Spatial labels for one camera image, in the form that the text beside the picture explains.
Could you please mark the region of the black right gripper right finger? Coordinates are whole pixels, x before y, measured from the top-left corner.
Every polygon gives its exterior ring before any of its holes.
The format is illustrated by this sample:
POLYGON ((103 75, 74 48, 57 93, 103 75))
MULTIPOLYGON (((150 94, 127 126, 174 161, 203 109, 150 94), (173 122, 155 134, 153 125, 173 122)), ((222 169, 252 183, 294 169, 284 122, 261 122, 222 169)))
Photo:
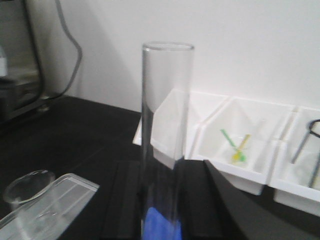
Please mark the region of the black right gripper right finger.
POLYGON ((179 212, 184 240, 318 240, 306 230, 318 220, 297 214, 303 225, 267 210, 233 186, 208 160, 184 160, 179 212))

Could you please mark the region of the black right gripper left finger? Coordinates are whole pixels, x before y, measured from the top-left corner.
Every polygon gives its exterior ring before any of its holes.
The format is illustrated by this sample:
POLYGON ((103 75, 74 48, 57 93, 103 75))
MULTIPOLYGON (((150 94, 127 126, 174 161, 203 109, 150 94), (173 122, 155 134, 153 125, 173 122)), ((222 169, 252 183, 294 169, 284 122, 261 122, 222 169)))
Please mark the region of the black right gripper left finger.
POLYGON ((101 240, 141 238, 140 163, 119 161, 100 233, 101 240))

